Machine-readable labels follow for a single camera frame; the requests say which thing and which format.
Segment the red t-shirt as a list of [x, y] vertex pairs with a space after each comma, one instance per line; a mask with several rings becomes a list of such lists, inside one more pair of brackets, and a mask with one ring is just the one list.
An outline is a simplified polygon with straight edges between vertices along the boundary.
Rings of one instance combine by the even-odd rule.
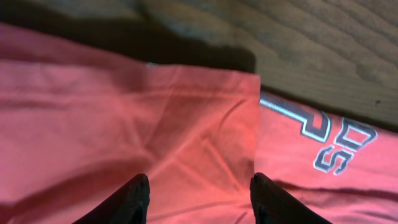
[[397, 222], [397, 134], [261, 91], [1, 24], [1, 222], [73, 223], [137, 174], [147, 223], [254, 223], [263, 173], [331, 223]]

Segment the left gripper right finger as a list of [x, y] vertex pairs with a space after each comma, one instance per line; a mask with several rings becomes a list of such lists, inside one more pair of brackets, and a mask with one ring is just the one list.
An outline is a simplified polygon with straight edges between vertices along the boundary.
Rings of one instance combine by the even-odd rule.
[[250, 194], [256, 224], [331, 224], [263, 173], [252, 177]]

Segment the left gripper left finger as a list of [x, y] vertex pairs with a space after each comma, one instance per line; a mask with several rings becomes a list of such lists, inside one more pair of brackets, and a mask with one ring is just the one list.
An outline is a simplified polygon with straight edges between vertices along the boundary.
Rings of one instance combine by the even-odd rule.
[[149, 179], [137, 174], [73, 224], [146, 224], [149, 203]]

